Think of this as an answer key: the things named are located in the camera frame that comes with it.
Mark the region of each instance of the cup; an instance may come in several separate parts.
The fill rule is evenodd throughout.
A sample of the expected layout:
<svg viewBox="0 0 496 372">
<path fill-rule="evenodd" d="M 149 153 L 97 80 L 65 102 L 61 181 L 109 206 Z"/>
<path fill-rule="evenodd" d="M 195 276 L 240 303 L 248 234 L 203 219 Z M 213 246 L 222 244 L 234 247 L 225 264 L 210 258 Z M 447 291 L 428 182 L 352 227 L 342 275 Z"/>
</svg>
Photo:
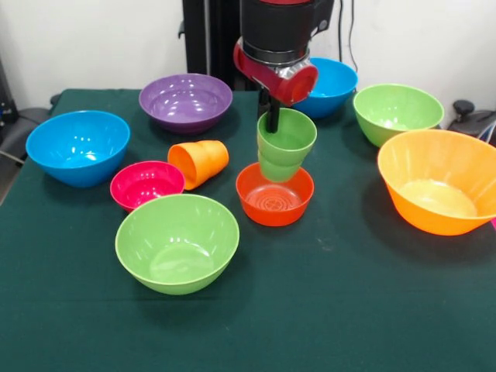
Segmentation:
<svg viewBox="0 0 496 372">
<path fill-rule="evenodd" d="M 317 140 L 317 127 L 305 114 L 281 108 L 276 133 L 269 133 L 267 113 L 257 123 L 258 161 L 262 175 L 272 182 L 286 182 L 298 172 Z"/>
<path fill-rule="evenodd" d="M 190 191 L 224 169 L 229 153 L 220 141 L 179 143 L 169 149 L 167 162 L 179 168 L 185 179 L 184 189 Z"/>
</svg>

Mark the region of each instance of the blue bowl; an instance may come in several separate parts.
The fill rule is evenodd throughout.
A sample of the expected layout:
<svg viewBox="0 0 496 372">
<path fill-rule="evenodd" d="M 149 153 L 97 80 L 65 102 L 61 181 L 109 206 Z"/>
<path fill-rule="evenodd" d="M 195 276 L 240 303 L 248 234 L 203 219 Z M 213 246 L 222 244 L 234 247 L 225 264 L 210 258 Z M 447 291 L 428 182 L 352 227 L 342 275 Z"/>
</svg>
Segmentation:
<svg viewBox="0 0 496 372">
<path fill-rule="evenodd" d="M 312 119 L 325 118 L 334 113 L 352 95 L 358 84 L 357 73 L 349 66 L 327 58 L 310 58 L 319 70 L 319 78 L 310 95 L 293 109 Z"/>
<path fill-rule="evenodd" d="M 79 111 L 55 116 L 31 132 L 29 157 L 53 178 L 76 188 L 107 181 L 121 164 L 131 131 L 116 115 Z"/>
</svg>

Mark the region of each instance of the plastic bowl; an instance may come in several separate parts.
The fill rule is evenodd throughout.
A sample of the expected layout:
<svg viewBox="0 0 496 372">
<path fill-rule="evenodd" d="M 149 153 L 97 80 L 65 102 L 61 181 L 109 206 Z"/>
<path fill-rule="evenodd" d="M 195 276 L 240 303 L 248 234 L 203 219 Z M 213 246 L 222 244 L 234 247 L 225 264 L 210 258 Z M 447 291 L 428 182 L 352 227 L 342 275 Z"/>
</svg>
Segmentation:
<svg viewBox="0 0 496 372">
<path fill-rule="evenodd" d="M 274 183 L 262 176 L 260 163 L 243 169 L 236 179 L 243 211 L 264 226 L 290 225 L 300 219 L 313 196 L 312 176 L 299 168 L 287 182 Z"/>
<path fill-rule="evenodd" d="M 352 95 L 358 84 L 357 73 L 348 65 L 327 58 L 311 58 L 319 71 L 319 78 L 310 95 L 295 105 L 312 119 L 325 118 L 334 113 Z"/>
<path fill-rule="evenodd" d="M 143 204 L 115 237 L 120 263 L 139 282 L 168 295 L 211 284 L 236 252 L 239 227 L 222 204 L 200 195 L 169 195 Z"/>
<path fill-rule="evenodd" d="M 79 111 L 55 116 L 34 129 L 29 157 L 50 176 L 76 188 L 107 181 L 121 164 L 131 131 L 116 115 Z"/>
<path fill-rule="evenodd" d="M 127 212 L 152 199 L 180 194 L 183 190 L 181 171 L 163 161 L 131 164 L 118 172 L 110 184 L 110 194 Z"/>
<path fill-rule="evenodd" d="M 398 213 L 413 226 L 461 235 L 496 218 L 496 148 L 441 129 L 406 132 L 379 151 Z"/>
<path fill-rule="evenodd" d="M 194 135 L 222 118 L 233 101 L 233 92 L 216 77 L 180 74 L 148 84 L 139 99 L 143 111 L 164 129 Z"/>
<path fill-rule="evenodd" d="M 443 106 L 429 93 L 401 84 L 365 88 L 353 105 L 363 134 L 379 147 L 399 133 L 434 128 L 444 116 Z"/>
</svg>

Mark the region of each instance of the pink bowl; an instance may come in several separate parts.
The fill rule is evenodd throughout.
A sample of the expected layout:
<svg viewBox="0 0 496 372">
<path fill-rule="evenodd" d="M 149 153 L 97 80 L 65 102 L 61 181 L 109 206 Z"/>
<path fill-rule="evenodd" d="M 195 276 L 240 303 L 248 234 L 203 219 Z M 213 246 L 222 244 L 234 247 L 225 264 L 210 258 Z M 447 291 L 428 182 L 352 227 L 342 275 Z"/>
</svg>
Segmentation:
<svg viewBox="0 0 496 372">
<path fill-rule="evenodd" d="M 118 172 L 110 184 L 110 194 L 127 212 L 160 196 L 180 194 L 184 175 L 164 161 L 142 161 Z"/>
</svg>

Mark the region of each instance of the purple bowl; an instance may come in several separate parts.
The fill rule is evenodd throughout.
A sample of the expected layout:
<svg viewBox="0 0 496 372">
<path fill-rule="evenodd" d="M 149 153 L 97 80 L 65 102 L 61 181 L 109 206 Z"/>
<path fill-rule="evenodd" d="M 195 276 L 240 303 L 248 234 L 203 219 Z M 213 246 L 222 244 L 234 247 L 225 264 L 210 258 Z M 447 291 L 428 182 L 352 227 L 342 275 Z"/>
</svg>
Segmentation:
<svg viewBox="0 0 496 372">
<path fill-rule="evenodd" d="M 233 92 L 216 77 L 179 74 L 148 84 L 139 99 L 143 111 L 164 129 L 193 135 L 220 120 L 233 101 Z"/>
</svg>

